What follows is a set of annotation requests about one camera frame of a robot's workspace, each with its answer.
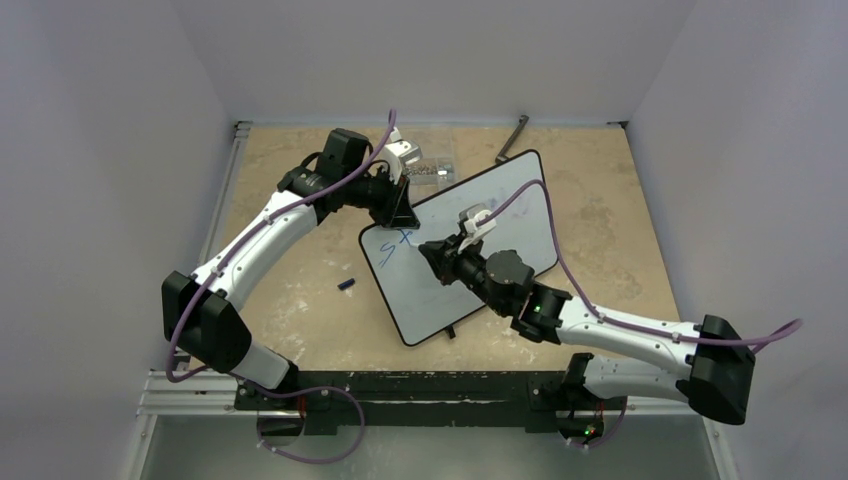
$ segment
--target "whiteboard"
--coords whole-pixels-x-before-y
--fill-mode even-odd
[[[459,182],[413,206],[418,230],[390,230],[377,225],[359,234],[359,245],[389,308],[401,340],[413,346],[483,307],[457,281],[443,286],[415,247],[459,233],[459,212],[483,203],[494,210],[524,183],[544,181],[542,159],[528,150],[500,165]],[[482,254],[516,250],[537,274],[556,263],[545,196],[530,187],[497,218],[483,241]]]

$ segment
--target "wooden table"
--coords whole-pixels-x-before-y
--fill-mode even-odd
[[[512,130],[399,128],[421,145],[425,156],[453,151],[460,179],[491,166]],[[383,131],[351,129],[372,141]],[[285,172],[322,149],[329,130],[251,129],[226,218],[225,242],[264,206]],[[511,153],[529,148],[542,156],[566,261],[592,300],[676,320],[624,131],[531,126]],[[292,247],[242,310],[255,338],[308,370],[559,370],[572,353],[590,351],[529,342],[510,330],[509,319],[486,309],[459,322],[453,340],[436,335],[405,346],[358,244],[359,232],[370,223],[364,210],[345,207]],[[339,291],[336,285],[351,277],[356,284]],[[574,291],[559,268],[539,279]]]

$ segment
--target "handwritten marking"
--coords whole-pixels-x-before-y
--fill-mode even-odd
[[[411,247],[411,246],[412,246],[412,243],[410,243],[410,241],[409,241],[409,237],[410,237],[410,236],[412,236],[413,231],[412,231],[412,230],[403,230],[403,229],[401,229],[401,230],[398,230],[398,232],[400,233],[401,237],[400,237],[400,240],[398,241],[398,243],[397,243],[397,244],[398,244],[398,245],[401,245],[401,244],[403,244],[404,242],[406,242],[406,244],[407,244],[407,245],[409,245],[409,246]],[[395,248],[396,248],[396,247],[395,247],[395,245],[390,245],[390,243],[391,243],[391,242],[386,242],[386,243],[384,243],[383,245],[381,245],[381,246],[380,246],[380,251],[381,251],[381,252],[389,252],[389,254],[388,254],[388,255],[386,255],[386,258],[384,258],[384,259],[380,260],[380,263],[379,263],[380,268],[385,267],[385,266],[386,266],[386,263],[388,263],[388,262],[389,262],[389,259],[390,259],[390,258],[392,258],[392,254],[393,254],[393,253],[395,253]]]
[[[386,266],[386,262],[388,262],[389,259],[392,258],[392,254],[395,253],[395,246],[389,245],[389,242],[386,242],[380,247],[380,251],[381,252],[389,252],[389,254],[386,256],[386,258],[380,260],[380,268],[383,268],[383,267]]]

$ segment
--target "white enclosure wall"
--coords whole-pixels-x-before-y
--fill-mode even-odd
[[[845,478],[848,457],[848,4],[697,3],[628,127],[681,314],[758,355],[745,479]]]
[[[239,119],[627,120],[694,0],[174,0]]]
[[[4,0],[0,112],[0,477],[113,479],[232,127],[167,0]]]

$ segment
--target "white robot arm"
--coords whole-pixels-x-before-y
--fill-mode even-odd
[[[297,366],[256,342],[238,312],[250,292],[283,254],[332,212],[344,205],[368,209],[371,218],[387,228],[417,228],[409,203],[409,182],[400,162],[420,158],[419,147],[393,129],[381,152],[389,168],[361,176],[309,204],[303,200],[339,182],[361,166],[372,148],[364,136],[333,130],[322,152],[308,156],[285,174],[262,211],[218,255],[190,276],[173,272],[162,284],[165,338],[169,341],[192,297],[205,287],[191,310],[177,345],[208,367],[249,379],[270,390],[294,388]],[[317,160],[314,170],[308,168]],[[274,212],[298,204],[286,213]],[[227,268],[218,271],[223,258]],[[202,279],[210,282],[200,284]]]
[[[596,315],[581,299],[534,281],[535,272],[514,250],[484,258],[481,239],[495,222],[480,219],[490,214],[482,205],[469,208],[460,214],[459,234],[418,246],[443,285],[460,281],[495,313],[512,317],[511,328],[531,341],[586,345],[626,357],[578,354],[572,358],[570,374],[598,399],[679,400],[708,418],[744,422],[755,363],[751,350],[680,341],[739,339],[726,320],[707,315],[701,324],[669,322],[600,306],[595,306]],[[605,321],[606,317],[617,322]],[[630,328],[614,324],[621,322]],[[654,333],[640,332],[640,327]]]

